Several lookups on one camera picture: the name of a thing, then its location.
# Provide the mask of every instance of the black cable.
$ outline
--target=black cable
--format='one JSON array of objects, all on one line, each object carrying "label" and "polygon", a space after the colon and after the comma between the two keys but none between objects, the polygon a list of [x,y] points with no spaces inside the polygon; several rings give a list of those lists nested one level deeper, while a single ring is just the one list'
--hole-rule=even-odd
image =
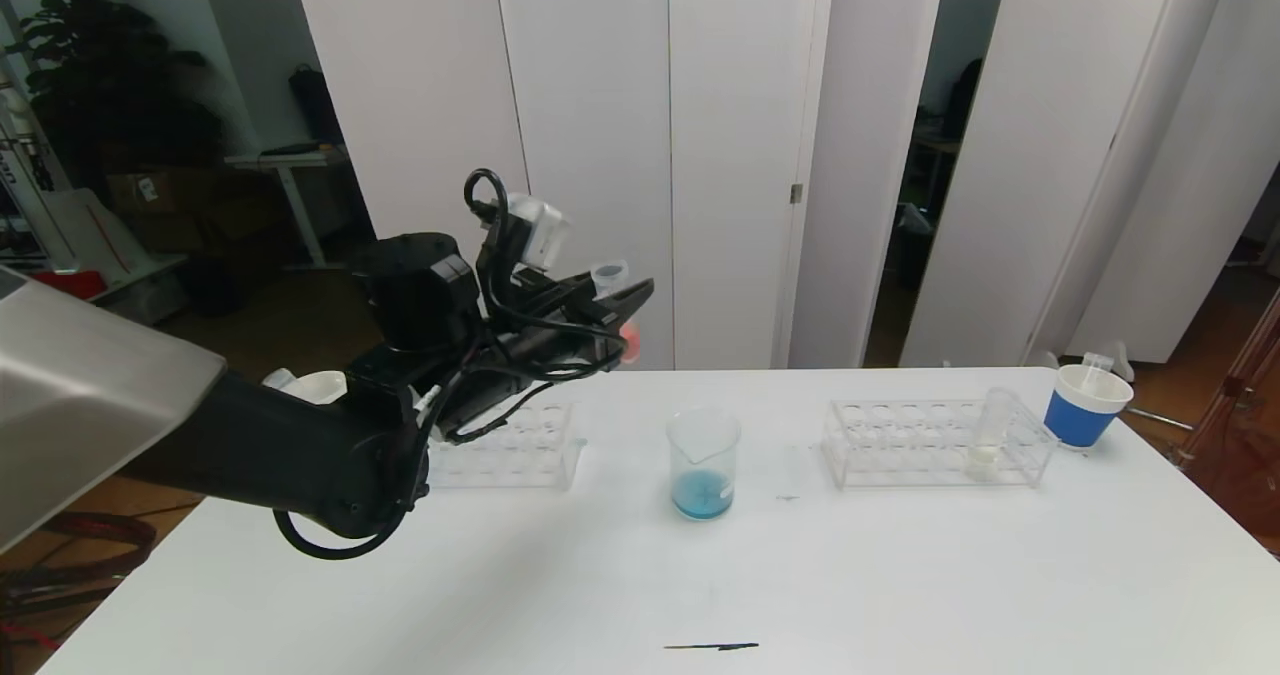
[{"label": "black cable", "polygon": [[549,388],[553,388],[557,384],[559,384],[559,383],[543,383],[543,384],[538,386],[536,388],[534,388],[534,389],[529,391],[527,393],[525,393],[525,397],[517,400],[516,405],[512,405],[511,407],[508,407],[506,412],[503,412],[502,415],[499,415],[499,416],[494,418],[493,420],[490,420],[488,425],[485,425],[483,428],[477,428],[475,430],[471,430],[470,433],[457,433],[452,438],[448,438],[449,442],[453,443],[453,444],[467,444],[470,442],[475,442],[475,441],[483,438],[484,435],[488,435],[489,433],[493,433],[498,428],[506,425],[507,424],[507,419],[511,418],[517,410],[520,410],[521,407],[524,407],[526,402],[529,402],[530,400],[532,400],[532,397],[535,394],[538,394],[540,392],[544,392],[544,391],[547,391]]},{"label": "black cable", "polygon": [[352,557],[367,555],[380,544],[385,543],[387,539],[396,533],[396,529],[399,528],[401,521],[404,520],[404,512],[406,510],[403,507],[397,507],[396,512],[392,514],[392,519],[383,525],[383,529],[379,530],[376,535],[366,539],[356,547],[347,548],[321,547],[303,538],[302,533],[293,526],[293,520],[289,519],[289,514],[284,510],[273,510],[271,515],[275,516],[275,526],[280,530],[280,534],[284,535],[284,539],[303,555],[310,555],[317,560],[351,560]]},{"label": "black cable", "polygon": [[422,474],[422,464],[426,460],[425,456],[426,456],[428,438],[430,437],[431,428],[434,428],[435,423],[440,419],[440,414],[444,411],[444,402],[449,400],[449,396],[453,394],[453,391],[457,388],[457,384],[461,383],[467,361],[470,361],[471,357],[475,356],[479,348],[479,343],[480,343],[480,336],[477,334],[475,341],[471,343],[471,347],[468,348],[467,354],[463,356],[462,365],[460,365],[458,369],[454,370],[453,375],[449,377],[444,387],[440,388],[439,394],[436,394],[435,398],[431,401],[431,409],[428,411],[426,419],[422,420],[422,425],[419,428],[419,434],[413,443],[413,450],[411,451],[412,452],[411,462],[413,462],[413,473],[408,478],[406,492],[401,498],[398,498],[396,503],[396,511],[392,514],[390,520],[388,520],[383,525],[379,533],[375,534],[372,538],[360,543],[358,546],[352,546],[348,548],[329,548],[324,546],[317,546],[311,541],[303,538],[302,533],[300,533],[298,529],[293,525],[293,520],[289,517],[289,512],[284,510],[273,510],[271,514],[275,517],[275,526],[276,529],[280,530],[280,534],[284,535],[284,539],[288,541],[291,546],[297,548],[303,555],[310,555],[311,557],[319,560],[351,560],[353,557],[360,557],[362,555],[367,555],[378,549],[378,547],[385,543],[396,533],[396,529],[399,528],[399,525],[404,520],[404,515],[407,515],[408,511],[412,510],[413,507],[413,500],[417,496],[417,484],[426,479],[425,475]]},{"label": "black cable", "polygon": [[[489,181],[489,184],[493,186],[493,191],[498,201],[497,207],[494,207],[493,205],[477,204],[475,201],[475,186],[479,184],[480,179]],[[499,301],[499,295],[500,295],[499,291],[502,291],[504,286],[503,287],[495,287],[495,286],[502,286],[502,283],[509,283],[512,270],[515,270],[513,263],[499,261],[500,257],[504,255],[506,250],[503,247],[503,241],[507,237],[507,218],[511,214],[511,202],[507,197],[507,187],[503,184],[502,178],[499,178],[497,173],[489,170],[488,168],[479,168],[474,170],[470,175],[467,175],[466,183],[463,184],[462,188],[462,200],[463,202],[466,202],[467,207],[476,214],[476,216],[481,218],[481,220],[486,220],[492,213],[494,220],[494,228],[497,228],[498,232],[498,241],[497,241],[498,247],[495,248],[494,257],[492,257],[493,263],[489,264],[488,277],[480,279],[480,291],[492,314],[499,313],[507,319],[516,320],[517,323],[524,323],[525,325],[545,328],[568,334],[577,334],[584,337],[613,341],[623,350],[626,350],[627,346],[626,338],[623,338],[617,333],[611,333],[609,330],[593,328],[589,325],[580,325],[575,323],[557,323],[554,320],[534,318],[531,315],[526,315],[521,311],[508,307],[502,301]],[[600,369],[603,368],[600,368],[598,364],[586,364],[586,366],[579,369],[581,371],[580,378],[595,374]],[[536,379],[543,379],[539,377],[538,373],[530,373],[530,375]]]}]

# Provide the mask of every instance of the plastic cup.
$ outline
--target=plastic cup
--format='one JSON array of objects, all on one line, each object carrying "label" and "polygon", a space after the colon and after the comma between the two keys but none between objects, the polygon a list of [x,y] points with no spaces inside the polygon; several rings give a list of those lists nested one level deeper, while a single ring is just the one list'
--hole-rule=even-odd
[{"label": "plastic cup", "polygon": [[733,502],[737,420],[716,407],[676,414],[667,423],[671,442],[671,502],[684,516],[712,520]]},{"label": "plastic cup", "polygon": [[1057,371],[1044,425],[1068,447],[1093,447],[1130,400],[1133,388],[1120,375],[1087,365],[1064,365]]}]

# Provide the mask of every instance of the blue liquid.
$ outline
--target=blue liquid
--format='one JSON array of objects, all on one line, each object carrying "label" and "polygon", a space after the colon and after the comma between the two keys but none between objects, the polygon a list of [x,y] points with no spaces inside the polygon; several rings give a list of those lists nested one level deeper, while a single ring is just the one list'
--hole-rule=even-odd
[{"label": "blue liquid", "polygon": [[671,484],[671,501],[676,510],[694,520],[710,520],[728,510],[733,489],[728,478],[714,470],[690,470]]}]

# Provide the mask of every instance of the desk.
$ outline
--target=desk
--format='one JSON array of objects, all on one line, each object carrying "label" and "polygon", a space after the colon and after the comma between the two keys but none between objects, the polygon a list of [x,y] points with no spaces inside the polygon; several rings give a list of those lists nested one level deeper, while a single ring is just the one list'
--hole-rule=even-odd
[{"label": "desk", "polygon": [[224,163],[243,170],[275,172],[275,175],[280,178],[280,187],[284,188],[284,196],[289,200],[289,210],[293,213],[293,222],[297,224],[302,243],[307,246],[311,266],[326,268],[324,248],[320,247],[320,238],[316,237],[315,227],[311,224],[311,215],[307,214],[297,179],[293,179],[293,169],[328,168],[347,160],[347,147],[339,146],[292,155],[234,155],[225,158]]},{"label": "desk", "polygon": [[937,133],[929,131],[916,131],[911,133],[911,145],[928,150],[933,154],[933,165],[929,168],[929,202],[924,206],[924,209],[937,218],[941,206],[937,202],[938,196],[936,191],[938,187],[938,170],[942,169],[942,156],[959,156],[960,141],[942,138]]},{"label": "desk", "polygon": [[[837,492],[831,398],[1043,412],[1047,369],[613,373],[554,388],[589,438],[568,493],[438,491],[379,551],[308,560],[206,501],[44,675],[1272,674],[1280,565],[1128,427],[1039,489]],[[663,425],[744,424],[736,502],[667,501]],[[732,652],[673,644],[755,642]]]}]

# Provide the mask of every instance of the green leaves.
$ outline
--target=green leaves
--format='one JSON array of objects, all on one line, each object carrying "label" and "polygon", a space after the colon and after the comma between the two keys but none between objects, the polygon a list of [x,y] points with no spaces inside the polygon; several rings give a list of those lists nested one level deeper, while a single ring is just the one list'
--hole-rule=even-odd
[{"label": "green leaves", "polygon": [[186,68],[205,56],[177,50],[155,19],[118,0],[40,0],[22,42],[41,67],[27,77],[31,105],[64,167],[101,179],[102,150],[147,163],[215,158],[221,120],[192,100]]}]

